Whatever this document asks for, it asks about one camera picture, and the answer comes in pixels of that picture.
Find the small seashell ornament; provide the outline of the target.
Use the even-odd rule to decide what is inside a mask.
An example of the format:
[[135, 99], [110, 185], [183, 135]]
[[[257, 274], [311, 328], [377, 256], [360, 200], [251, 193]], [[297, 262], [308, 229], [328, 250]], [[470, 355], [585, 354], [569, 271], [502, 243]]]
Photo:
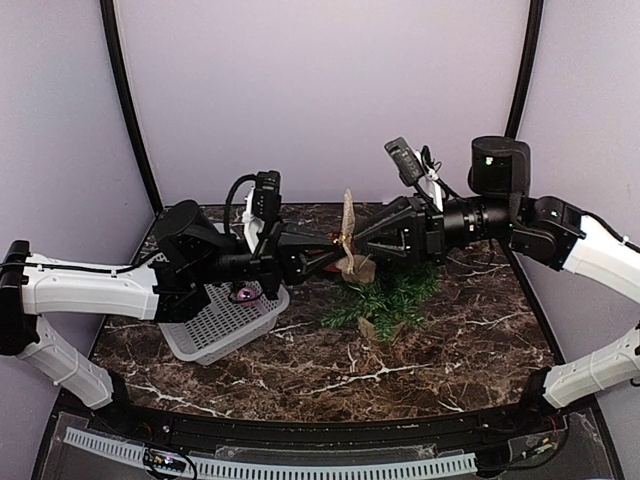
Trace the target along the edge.
[[340, 233], [352, 237], [356, 226], [356, 216], [354, 211], [353, 196], [350, 189], [346, 189], [344, 192], [343, 200], [343, 214]]

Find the small potted christmas tree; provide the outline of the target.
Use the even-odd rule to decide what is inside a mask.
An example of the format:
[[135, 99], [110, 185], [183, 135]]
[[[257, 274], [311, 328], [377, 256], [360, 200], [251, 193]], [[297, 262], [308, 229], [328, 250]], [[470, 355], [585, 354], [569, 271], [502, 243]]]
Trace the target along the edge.
[[434, 266], [421, 263], [384, 266], [372, 283], [340, 279], [335, 285], [339, 300], [322, 317], [321, 324], [339, 328], [364, 319], [373, 326], [379, 340], [389, 342], [394, 329], [401, 324], [426, 324], [422, 307], [438, 291], [439, 278]]

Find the white plastic basket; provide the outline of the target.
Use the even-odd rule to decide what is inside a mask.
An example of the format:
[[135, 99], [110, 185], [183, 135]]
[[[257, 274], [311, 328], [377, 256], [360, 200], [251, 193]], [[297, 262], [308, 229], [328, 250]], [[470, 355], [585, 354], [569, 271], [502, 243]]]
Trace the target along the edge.
[[[218, 231], [206, 218], [157, 225], [157, 255], [150, 266], [159, 284], [153, 321], [174, 356], [211, 364], [271, 330], [290, 304], [281, 285], [268, 300], [250, 272], [252, 252], [238, 237]], [[240, 304], [236, 292], [248, 286], [258, 293]]]

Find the red floral plate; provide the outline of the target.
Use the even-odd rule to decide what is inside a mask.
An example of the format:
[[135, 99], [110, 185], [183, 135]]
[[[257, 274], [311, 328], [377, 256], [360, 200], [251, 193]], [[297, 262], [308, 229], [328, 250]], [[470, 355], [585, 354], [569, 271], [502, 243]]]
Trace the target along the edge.
[[367, 257], [356, 252], [352, 245], [352, 237], [339, 232], [332, 232], [329, 237], [339, 247], [339, 255], [338, 259], [326, 265], [323, 271], [348, 275], [359, 272]]

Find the knit doll ornament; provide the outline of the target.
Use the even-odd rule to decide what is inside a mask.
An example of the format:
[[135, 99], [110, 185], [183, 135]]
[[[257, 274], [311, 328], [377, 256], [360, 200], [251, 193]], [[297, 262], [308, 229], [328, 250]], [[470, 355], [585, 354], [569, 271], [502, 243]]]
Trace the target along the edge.
[[370, 255], [364, 256], [355, 271], [356, 281], [360, 284], [371, 284], [375, 280], [376, 263]]

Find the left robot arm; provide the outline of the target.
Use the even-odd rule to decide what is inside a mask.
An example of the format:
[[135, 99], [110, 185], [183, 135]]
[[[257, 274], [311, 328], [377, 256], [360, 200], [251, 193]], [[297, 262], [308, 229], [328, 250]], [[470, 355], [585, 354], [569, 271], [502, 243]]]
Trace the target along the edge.
[[95, 365], [59, 335], [48, 313], [89, 313], [154, 323], [193, 319], [209, 302], [209, 285], [256, 282], [269, 300], [337, 261], [343, 247], [326, 235], [282, 221], [260, 220], [243, 237], [217, 226], [193, 200], [172, 207], [156, 225], [157, 249], [134, 265], [49, 258], [16, 240], [1, 263], [1, 353], [23, 360], [75, 395], [120, 436], [141, 427], [124, 380]]

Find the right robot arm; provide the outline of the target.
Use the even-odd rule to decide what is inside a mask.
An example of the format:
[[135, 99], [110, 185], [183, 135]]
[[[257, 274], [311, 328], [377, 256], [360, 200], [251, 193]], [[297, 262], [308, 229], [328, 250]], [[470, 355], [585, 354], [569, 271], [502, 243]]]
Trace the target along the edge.
[[633, 300], [639, 299], [639, 248], [599, 216], [560, 198], [529, 195], [531, 150], [503, 136], [471, 142], [471, 197], [440, 199], [428, 150], [415, 152], [402, 138], [386, 144], [403, 183], [416, 190], [398, 197], [353, 235], [362, 253], [395, 261], [441, 261], [454, 248], [501, 240], [513, 252], [555, 271], [577, 274]]

